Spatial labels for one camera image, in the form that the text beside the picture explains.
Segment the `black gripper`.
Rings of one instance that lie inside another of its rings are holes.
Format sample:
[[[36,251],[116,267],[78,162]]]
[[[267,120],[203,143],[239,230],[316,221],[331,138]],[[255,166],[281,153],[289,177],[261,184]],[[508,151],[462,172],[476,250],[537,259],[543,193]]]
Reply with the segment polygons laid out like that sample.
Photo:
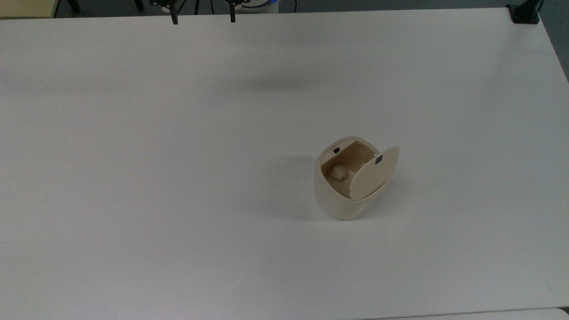
[[[176,7],[172,7],[174,4],[176,4],[176,2],[178,2],[178,0],[149,0],[149,4],[151,6],[160,6],[163,8],[170,8],[170,15],[172,18],[172,23],[174,25],[178,25],[179,24],[179,20],[178,20],[178,10],[176,9]],[[239,9],[243,3],[246,3],[245,0],[225,0],[226,3],[229,4],[229,10],[230,10],[230,22],[232,24],[234,24],[236,22],[236,9]]]

